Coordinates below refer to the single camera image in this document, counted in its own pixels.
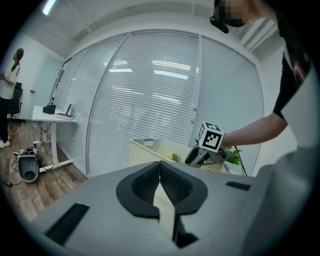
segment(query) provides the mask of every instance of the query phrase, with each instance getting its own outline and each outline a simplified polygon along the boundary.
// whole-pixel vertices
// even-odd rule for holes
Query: person
[[[280,92],[273,112],[248,126],[226,133],[222,139],[220,148],[260,144],[274,139],[288,126],[281,110],[306,79],[306,74],[311,68],[311,60],[301,46],[300,40],[293,31],[292,26],[281,14],[274,12],[274,8],[271,6],[272,1],[216,0],[215,5],[215,11],[218,11],[218,16],[229,17],[233,21],[242,21],[240,23],[243,25],[249,20],[260,18],[273,20],[278,26],[280,36],[285,41]]]
[[[20,60],[24,56],[24,49],[19,48],[13,55],[14,64],[9,73],[2,71],[0,79],[3,80],[2,94],[0,97],[0,149],[10,146],[8,138],[8,106],[14,96],[15,85],[20,73]]]

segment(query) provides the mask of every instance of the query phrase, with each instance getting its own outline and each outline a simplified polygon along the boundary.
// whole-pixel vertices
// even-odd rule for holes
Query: white desk
[[[53,164],[40,168],[40,173],[54,170],[57,168],[60,168],[61,166],[67,165],[72,163],[73,161],[71,159],[63,162],[58,161],[58,155],[57,155],[57,123],[76,123],[77,120],[65,120],[56,117],[57,113],[62,113],[61,110],[55,109],[55,114],[46,114],[43,113],[43,106],[34,106],[33,107],[33,113],[32,113],[32,121],[39,121],[39,122],[48,122],[51,123],[51,140],[47,140],[46,142],[51,142],[51,150],[52,150],[52,158],[53,158]]]

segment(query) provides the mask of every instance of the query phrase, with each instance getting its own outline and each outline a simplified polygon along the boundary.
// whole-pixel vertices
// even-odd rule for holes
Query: black sleeve
[[[296,80],[293,71],[291,70],[285,56],[282,57],[282,76],[280,82],[280,92],[276,99],[273,113],[285,119],[281,114],[281,110],[285,107],[288,101],[297,91]]]

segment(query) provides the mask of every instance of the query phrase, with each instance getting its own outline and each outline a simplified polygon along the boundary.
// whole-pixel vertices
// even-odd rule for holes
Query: ceiling
[[[22,30],[66,58],[79,40],[108,23],[155,12],[184,13],[209,19],[212,15],[213,2],[213,0],[56,0],[48,16],[42,13],[45,2],[40,5]],[[256,26],[252,37],[266,22]],[[240,28],[230,28],[230,32],[241,42],[252,26],[248,23]]]

